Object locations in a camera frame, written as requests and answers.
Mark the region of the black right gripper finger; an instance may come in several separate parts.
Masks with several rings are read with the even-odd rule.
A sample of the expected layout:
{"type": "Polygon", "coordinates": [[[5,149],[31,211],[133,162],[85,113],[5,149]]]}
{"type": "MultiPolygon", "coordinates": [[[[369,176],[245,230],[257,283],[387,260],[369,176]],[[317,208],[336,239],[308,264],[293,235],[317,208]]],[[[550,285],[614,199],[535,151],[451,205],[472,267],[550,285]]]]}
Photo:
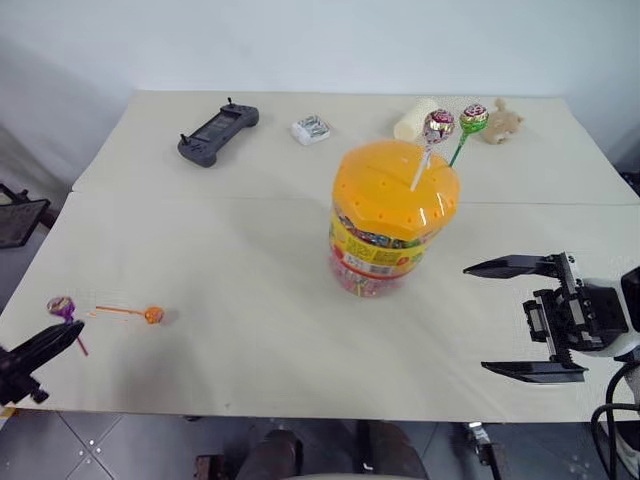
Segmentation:
{"type": "Polygon", "coordinates": [[[579,383],[587,371],[576,364],[554,361],[482,362],[481,366],[498,375],[535,384],[579,383]]]}
{"type": "Polygon", "coordinates": [[[490,279],[510,279],[524,275],[557,276],[555,256],[507,255],[463,269],[464,274],[490,279]]]}

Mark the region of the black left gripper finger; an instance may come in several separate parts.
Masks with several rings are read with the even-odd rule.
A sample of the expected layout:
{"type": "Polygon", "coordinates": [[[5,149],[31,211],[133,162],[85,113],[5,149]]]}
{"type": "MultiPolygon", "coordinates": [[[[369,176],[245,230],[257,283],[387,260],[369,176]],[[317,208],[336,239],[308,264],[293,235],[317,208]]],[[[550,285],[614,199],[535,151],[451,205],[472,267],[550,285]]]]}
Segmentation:
{"type": "Polygon", "coordinates": [[[49,326],[15,347],[11,354],[15,356],[56,356],[78,338],[83,328],[83,321],[49,326]]]}
{"type": "Polygon", "coordinates": [[[84,324],[55,324],[17,347],[17,369],[26,374],[67,349],[80,335],[84,324]]]}

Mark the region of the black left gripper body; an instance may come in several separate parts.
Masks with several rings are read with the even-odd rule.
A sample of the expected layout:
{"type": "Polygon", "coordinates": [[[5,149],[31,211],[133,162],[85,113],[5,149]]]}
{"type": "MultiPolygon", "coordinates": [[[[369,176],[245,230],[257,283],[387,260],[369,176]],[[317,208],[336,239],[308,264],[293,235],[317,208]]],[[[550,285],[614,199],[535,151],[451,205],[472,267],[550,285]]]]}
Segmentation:
{"type": "Polygon", "coordinates": [[[42,354],[22,353],[1,349],[1,405],[17,404],[26,397],[41,404],[49,398],[41,384],[32,377],[47,359],[42,354]]]}

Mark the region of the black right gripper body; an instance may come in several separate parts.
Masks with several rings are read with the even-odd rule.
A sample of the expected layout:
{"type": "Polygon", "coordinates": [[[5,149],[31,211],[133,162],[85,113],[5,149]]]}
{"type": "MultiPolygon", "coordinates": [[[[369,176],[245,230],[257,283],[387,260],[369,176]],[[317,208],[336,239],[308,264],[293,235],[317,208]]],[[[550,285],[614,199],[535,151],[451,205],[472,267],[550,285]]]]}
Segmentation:
{"type": "Polygon", "coordinates": [[[551,356],[562,361],[571,351],[617,361],[628,359],[628,275],[616,280],[587,278],[575,256],[562,252],[526,255],[527,275],[555,278],[555,290],[538,291],[526,306],[531,336],[545,341],[551,356]]]}

